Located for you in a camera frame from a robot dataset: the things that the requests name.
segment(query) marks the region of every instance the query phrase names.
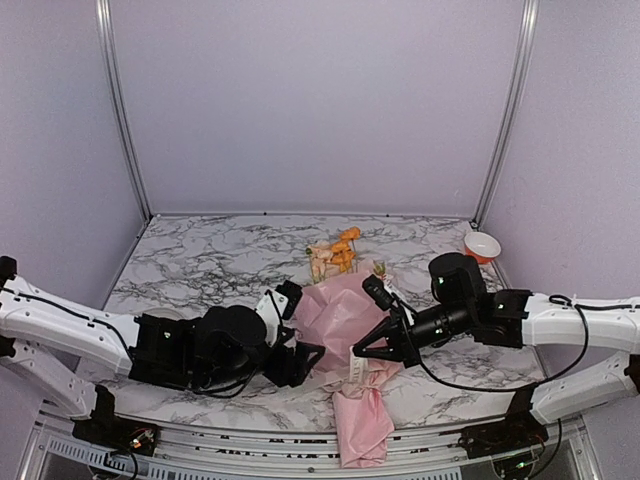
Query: black bracket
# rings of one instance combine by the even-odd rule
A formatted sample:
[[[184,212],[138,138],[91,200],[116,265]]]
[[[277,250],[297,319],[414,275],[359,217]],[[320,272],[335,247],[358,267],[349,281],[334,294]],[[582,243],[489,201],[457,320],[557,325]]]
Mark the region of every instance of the black bracket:
[[[462,429],[458,445],[467,451],[470,459],[528,448],[549,440],[547,429],[530,412],[533,391],[531,388],[516,392],[503,420]]]
[[[96,445],[152,456],[158,442],[158,426],[118,417],[115,397],[103,385],[96,385],[96,406],[89,420],[75,420],[72,435]]]
[[[624,369],[624,374],[627,377],[631,377],[631,380],[640,392],[640,355],[629,356],[629,366]]]
[[[7,280],[13,280],[18,274],[18,262],[15,258],[0,257],[0,288],[4,287]]]
[[[522,322],[530,290],[500,290],[486,295],[480,305],[480,324],[471,328],[473,339],[483,345],[522,348]]]
[[[285,280],[283,284],[276,287],[276,292],[280,295],[287,297],[289,302],[287,308],[282,312],[282,319],[289,320],[293,316],[293,312],[296,311],[296,307],[302,299],[302,287],[296,283]]]
[[[13,342],[15,338],[7,338],[0,335],[0,358],[13,357],[16,354],[16,349],[13,348]]]
[[[283,328],[283,339],[267,359],[262,375],[277,387],[297,387],[302,385],[311,369],[320,361],[325,347],[311,343],[297,342],[294,347],[284,345],[293,337],[294,330]]]

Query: pink wrapping paper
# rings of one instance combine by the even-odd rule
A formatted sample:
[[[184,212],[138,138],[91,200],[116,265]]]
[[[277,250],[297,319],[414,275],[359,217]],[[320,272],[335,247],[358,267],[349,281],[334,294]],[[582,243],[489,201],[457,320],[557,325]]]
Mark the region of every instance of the pink wrapping paper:
[[[301,340],[326,347],[316,366],[320,372],[347,371],[350,347],[386,316],[362,289],[362,281],[370,274],[340,275],[303,289],[296,309],[296,328]],[[384,462],[387,436],[394,426],[378,388],[401,368],[398,363],[369,360],[362,383],[344,382],[328,388],[334,391],[343,468],[371,467]]]

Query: wire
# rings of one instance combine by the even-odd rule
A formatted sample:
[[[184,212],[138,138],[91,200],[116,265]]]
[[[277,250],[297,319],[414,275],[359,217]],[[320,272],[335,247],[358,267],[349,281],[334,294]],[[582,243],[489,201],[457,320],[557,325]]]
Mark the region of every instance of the wire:
[[[129,448],[125,448],[123,445],[118,445],[121,450],[114,450],[110,453],[108,453],[105,457],[104,457],[104,461],[103,461],[103,465],[106,467],[107,465],[107,460],[109,458],[111,458],[114,455],[119,455],[121,453],[126,453],[131,457],[131,461],[133,462],[133,474],[131,475],[131,477],[129,477],[129,480],[136,480],[136,478],[138,478],[138,471],[139,471],[139,466],[138,466],[138,459],[136,458],[135,454],[131,451],[131,449]]]
[[[267,295],[269,295],[269,298],[271,299],[271,303],[273,304],[273,308],[276,310],[276,313],[278,314],[278,320],[280,321],[280,326],[284,327],[284,320],[282,319],[282,314],[278,309],[278,304],[276,303],[276,299],[273,298],[273,292],[271,290],[267,290]]]
[[[42,298],[42,297],[36,297],[35,295],[29,295],[27,293],[16,293],[15,291],[11,290],[10,288],[3,288],[2,290],[4,290],[5,292],[10,293],[11,295],[15,295],[16,297],[20,297],[20,298],[26,298],[28,300],[35,300],[37,302],[41,302],[41,303],[46,303],[47,305],[51,305],[52,307],[56,307],[59,310],[62,310],[63,312],[68,313],[69,315],[73,315],[74,317],[78,317],[81,318],[83,320],[87,320],[87,321],[91,321],[91,317],[84,315],[82,313],[78,313],[78,312],[74,312],[73,310],[60,305],[56,302],[53,302],[51,300],[48,300],[46,298]]]
[[[565,295],[557,295],[557,294],[551,295],[549,297],[549,302],[556,305],[562,305],[567,308],[573,308],[578,312],[578,315],[580,315],[580,320],[582,321],[582,326],[584,329],[584,342],[582,344],[582,350],[580,351],[580,354],[576,357],[576,359],[573,362],[571,362],[571,364],[569,364],[566,368],[562,369],[558,373],[551,375],[550,377],[547,377],[544,380],[540,380],[539,382],[532,382],[527,385],[523,385],[521,387],[511,387],[511,388],[485,388],[485,387],[472,387],[468,385],[458,385],[455,383],[448,382],[446,380],[442,380],[441,378],[436,376],[436,374],[433,373],[429,369],[429,367],[427,367],[427,365],[424,363],[424,361],[422,360],[422,356],[420,355],[420,352],[418,352],[413,342],[409,342],[409,344],[411,345],[411,349],[413,351],[412,353],[414,354],[419,365],[422,367],[425,373],[429,375],[429,377],[431,377],[435,382],[440,383],[441,385],[444,385],[446,387],[457,388],[459,390],[467,390],[470,392],[480,392],[480,393],[514,393],[520,390],[536,388],[536,387],[539,387],[540,385],[544,385],[546,383],[552,382],[562,377],[569,371],[571,371],[573,368],[575,368],[576,365],[580,363],[580,361],[582,361],[585,354],[587,353],[587,349],[589,348],[589,324],[587,322],[587,317],[584,314],[585,310],[606,312],[611,310],[633,309],[637,307],[632,304],[618,304],[618,305],[604,305],[604,306],[582,305],[578,303],[574,304],[569,297]],[[406,316],[404,314],[402,316],[402,327],[404,329],[404,333],[407,336],[407,338],[410,338],[409,330],[407,329],[407,324],[406,324]]]
[[[127,354],[127,357],[129,357],[129,360],[131,360],[131,363],[133,362],[133,356],[131,355],[131,352],[129,351],[129,346],[127,345],[127,342],[124,341],[124,338],[122,337],[122,334],[120,333],[120,331],[114,327],[113,325],[111,325],[110,323],[104,322],[102,320],[98,320],[96,318],[92,319],[91,317],[89,317],[88,315],[85,315],[83,313],[78,313],[78,312],[74,312],[73,310],[65,307],[64,305],[60,305],[59,303],[56,303],[54,301],[51,301],[47,298],[42,298],[42,297],[37,297],[35,295],[29,295],[27,293],[17,293],[13,290],[11,290],[10,288],[2,288],[2,290],[4,290],[5,292],[10,293],[11,295],[15,295],[16,297],[20,297],[20,298],[24,298],[27,300],[34,300],[36,302],[40,302],[40,303],[44,303],[46,305],[50,305],[52,307],[57,308],[58,310],[62,310],[65,313],[68,313],[69,315],[72,315],[74,317],[77,318],[81,318],[82,320],[86,320],[89,323],[97,323],[98,325],[102,325],[104,327],[106,327],[108,330],[113,331],[113,333],[116,334],[116,336],[118,337],[118,340],[120,341],[120,343],[122,344],[122,346],[124,347],[124,351]]]
[[[556,443],[556,448],[553,449],[553,453],[551,453],[551,456],[549,457],[547,462],[542,467],[540,467],[540,470],[538,470],[536,473],[529,476],[529,480],[533,480],[534,478],[536,478],[538,475],[544,472],[549,465],[551,465],[551,462],[553,462],[553,459],[556,458],[556,456],[558,455],[558,452],[560,451],[561,444],[562,444],[562,420],[558,419],[558,443]]]

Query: white paper label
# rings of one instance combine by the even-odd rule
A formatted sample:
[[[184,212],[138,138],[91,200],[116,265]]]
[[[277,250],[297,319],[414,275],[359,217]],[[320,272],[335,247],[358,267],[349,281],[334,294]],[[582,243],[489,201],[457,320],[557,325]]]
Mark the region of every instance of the white paper label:
[[[366,358],[356,357],[353,347],[349,348],[349,383],[362,383],[369,362]]]

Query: metal frame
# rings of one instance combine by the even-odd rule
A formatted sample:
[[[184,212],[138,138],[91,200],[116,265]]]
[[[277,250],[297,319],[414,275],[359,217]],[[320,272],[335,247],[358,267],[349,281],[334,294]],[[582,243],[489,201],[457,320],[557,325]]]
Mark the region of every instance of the metal frame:
[[[154,457],[137,457],[140,479],[254,480],[257,477],[452,480],[464,466],[528,451],[525,448],[469,460],[466,452],[457,446],[459,435],[455,432],[464,426],[482,423],[476,421],[455,426],[449,424],[399,430],[390,439],[389,455],[383,466],[374,470],[345,470],[340,468],[336,458],[335,434],[260,432],[157,423],[161,431]],[[18,478],[40,478],[49,453],[80,463],[102,465],[108,449],[73,438],[72,427],[73,424],[60,416],[55,406],[43,404]],[[555,425],[549,425],[548,428],[548,444],[551,445],[557,441],[558,430]],[[574,450],[574,454],[584,455],[584,459],[580,460],[587,460],[593,455],[588,438],[585,443],[586,429],[580,417],[566,419],[563,430],[563,439],[572,442],[572,445],[574,440],[577,442],[579,449]],[[587,462],[582,463],[578,466],[581,480],[598,478]],[[131,462],[127,456],[114,456],[113,461],[108,462],[107,470],[126,475],[131,472]]]
[[[97,0],[96,11],[98,18],[98,33],[100,35],[100,43],[102,45],[105,69],[109,89],[111,93],[111,102],[113,111],[118,125],[118,133],[122,143],[122,151],[127,165],[127,172],[133,186],[133,192],[138,203],[140,213],[145,222],[149,222],[152,217],[149,198],[142,181],[140,173],[140,165],[133,146],[133,137],[127,120],[127,112],[124,105],[124,95],[122,93],[122,85],[120,83],[120,73],[118,70],[118,61],[116,58],[116,46],[113,36],[113,27],[111,25],[111,6],[109,0]]]
[[[118,266],[118,270],[116,271],[116,273],[115,273],[115,275],[113,277],[113,280],[111,280],[111,284],[109,285],[109,288],[107,289],[107,292],[105,294],[104,300],[100,303],[100,310],[104,310],[107,307],[107,303],[109,302],[109,298],[111,297],[111,294],[113,293],[113,289],[116,288],[116,285],[118,284],[118,281],[120,280],[120,277],[122,276],[122,272],[124,272],[124,269],[127,268],[127,265],[129,264],[129,260],[131,260],[131,256],[133,255],[133,252],[135,252],[136,248],[138,248],[138,244],[140,243],[140,240],[142,239],[144,233],[147,231],[147,228],[149,227],[150,223],[151,223],[151,219],[145,220],[143,222],[142,228],[140,229],[140,231],[136,235],[135,241],[131,244],[131,246],[129,247],[129,250],[127,250],[127,253],[125,254],[124,258],[122,259],[122,262]]]
[[[533,36],[538,19],[538,8],[539,0],[525,0],[507,104],[502,117],[496,145],[493,150],[487,178],[482,187],[482,194],[480,195],[478,207],[473,217],[473,221],[479,227],[482,227],[482,224],[486,220],[491,200],[498,185],[498,177],[507,156],[514,121],[518,113],[518,107],[522,101],[522,92],[524,91],[529,63],[531,61]]]

